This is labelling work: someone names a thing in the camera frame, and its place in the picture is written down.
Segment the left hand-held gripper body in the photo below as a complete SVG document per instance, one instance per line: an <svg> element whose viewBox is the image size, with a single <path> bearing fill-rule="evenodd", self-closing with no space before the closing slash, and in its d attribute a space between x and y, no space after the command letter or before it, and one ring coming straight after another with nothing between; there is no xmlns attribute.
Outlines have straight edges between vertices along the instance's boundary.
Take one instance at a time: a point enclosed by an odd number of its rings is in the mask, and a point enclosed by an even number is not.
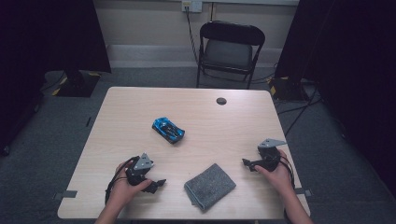
<svg viewBox="0 0 396 224"><path fill-rule="evenodd" d="M146 173L153 167L153 161L149 158L147 153L141 156L132 157L127 165L125 174L128 183L132 186L137 186L146 180Z"/></svg>

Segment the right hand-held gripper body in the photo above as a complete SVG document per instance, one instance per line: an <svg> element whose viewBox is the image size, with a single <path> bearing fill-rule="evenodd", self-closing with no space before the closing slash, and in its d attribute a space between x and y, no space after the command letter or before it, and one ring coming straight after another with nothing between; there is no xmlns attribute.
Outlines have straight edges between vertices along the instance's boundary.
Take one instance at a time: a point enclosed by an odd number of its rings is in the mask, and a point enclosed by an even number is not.
<svg viewBox="0 0 396 224"><path fill-rule="evenodd" d="M267 138L258 144L258 151L262 159L259 166L269 172L273 172L282 161L278 146L286 145L285 141Z"/></svg>

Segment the blue toy car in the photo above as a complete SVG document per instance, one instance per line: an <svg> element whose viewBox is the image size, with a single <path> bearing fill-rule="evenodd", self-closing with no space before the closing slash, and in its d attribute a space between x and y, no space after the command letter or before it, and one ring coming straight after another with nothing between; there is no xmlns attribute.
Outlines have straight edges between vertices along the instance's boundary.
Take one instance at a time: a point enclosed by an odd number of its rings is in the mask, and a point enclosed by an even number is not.
<svg viewBox="0 0 396 224"><path fill-rule="evenodd" d="M155 130L160 136L162 136L170 144L175 144L180 141L185 134L185 131L178 128L168 118L158 118L152 123L152 129Z"/></svg>

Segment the grey cloth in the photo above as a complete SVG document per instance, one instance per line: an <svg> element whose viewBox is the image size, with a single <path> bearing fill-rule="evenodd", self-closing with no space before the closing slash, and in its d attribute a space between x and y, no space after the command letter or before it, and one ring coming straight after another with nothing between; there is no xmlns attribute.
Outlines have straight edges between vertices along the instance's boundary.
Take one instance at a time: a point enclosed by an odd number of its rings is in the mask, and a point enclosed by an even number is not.
<svg viewBox="0 0 396 224"><path fill-rule="evenodd" d="M201 211L211 208L235 187L236 184L216 163L184 184L191 204Z"/></svg>

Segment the person's right hand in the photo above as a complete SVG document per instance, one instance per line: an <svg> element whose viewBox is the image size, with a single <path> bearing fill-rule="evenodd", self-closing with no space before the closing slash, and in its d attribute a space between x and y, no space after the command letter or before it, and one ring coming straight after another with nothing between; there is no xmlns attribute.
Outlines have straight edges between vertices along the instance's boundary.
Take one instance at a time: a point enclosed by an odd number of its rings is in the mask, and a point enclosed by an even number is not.
<svg viewBox="0 0 396 224"><path fill-rule="evenodd" d="M286 198L290 195L294 196L295 192L291 184L287 156L281 149L279 150L279 153L281 159L273 172L269 172L259 165L255 166L255 170L262 174L283 198Z"/></svg>

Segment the person's left hand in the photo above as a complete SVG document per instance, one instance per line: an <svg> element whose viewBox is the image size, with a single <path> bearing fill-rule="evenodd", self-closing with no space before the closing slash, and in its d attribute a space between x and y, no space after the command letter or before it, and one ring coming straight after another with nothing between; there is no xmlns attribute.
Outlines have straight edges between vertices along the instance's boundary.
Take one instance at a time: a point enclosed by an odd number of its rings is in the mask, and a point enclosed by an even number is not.
<svg viewBox="0 0 396 224"><path fill-rule="evenodd" d="M124 164L120 163L116 169L116 181L113 184L107 203L117 202L125 203L126 205L138 192L148 187L151 181L151 179L146 179L137 186L130 185L125 174Z"/></svg>

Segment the black stand base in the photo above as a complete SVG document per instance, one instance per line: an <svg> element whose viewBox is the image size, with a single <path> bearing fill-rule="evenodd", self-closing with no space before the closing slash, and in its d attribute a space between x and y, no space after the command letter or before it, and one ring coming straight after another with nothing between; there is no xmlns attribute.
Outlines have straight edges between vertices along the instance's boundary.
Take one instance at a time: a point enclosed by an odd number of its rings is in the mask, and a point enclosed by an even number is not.
<svg viewBox="0 0 396 224"><path fill-rule="evenodd" d="M101 77L98 73L79 70L65 71L65 74L66 77L52 93L53 96L89 98Z"/></svg>
<svg viewBox="0 0 396 224"><path fill-rule="evenodd" d="M307 101L303 84L288 77L272 77L267 81L272 96L281 101Z"/></svg>

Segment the black folding chair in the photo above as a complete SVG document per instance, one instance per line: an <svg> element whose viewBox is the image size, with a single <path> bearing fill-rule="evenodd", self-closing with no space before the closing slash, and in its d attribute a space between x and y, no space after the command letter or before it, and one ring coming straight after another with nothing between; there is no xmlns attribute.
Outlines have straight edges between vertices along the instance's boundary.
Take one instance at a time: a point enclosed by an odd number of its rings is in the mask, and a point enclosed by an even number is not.
<svg viewBox="0 0 396 224"><path fill-rule="evenodd" d="M264 32L256 26L227 21L209 21L200 29L196 87L206 69L244 75L247 89L253 78Z"/></svg>

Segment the black curtain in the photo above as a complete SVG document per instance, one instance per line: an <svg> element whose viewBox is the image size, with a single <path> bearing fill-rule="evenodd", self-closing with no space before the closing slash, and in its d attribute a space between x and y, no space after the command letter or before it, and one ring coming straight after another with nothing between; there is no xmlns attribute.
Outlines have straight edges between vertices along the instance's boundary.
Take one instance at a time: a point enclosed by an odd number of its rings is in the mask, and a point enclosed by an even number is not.
<svg viewBox="0 0 396 224"><path fill-rule="evenodd" d="M110 72L93 0L0 0L0 155L42 97L49 71Z"/></svg>
<svg viewBox="0 0 396 224"><path fill-rule="evenodd" d="M299 0L276 76L318 83L396 197L396 0Z"/></svg>

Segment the white wall socket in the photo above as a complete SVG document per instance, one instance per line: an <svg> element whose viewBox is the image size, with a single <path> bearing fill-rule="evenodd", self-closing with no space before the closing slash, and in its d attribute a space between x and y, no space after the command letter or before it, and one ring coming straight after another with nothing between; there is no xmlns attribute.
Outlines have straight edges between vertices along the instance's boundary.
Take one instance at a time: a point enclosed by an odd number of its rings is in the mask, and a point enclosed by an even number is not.
<svg viewBox="0 0 396 224"><path fill-rule="evenodd" d="M183 12L201 13L203 3L201 1L182 1L181 10Z"/></svg>

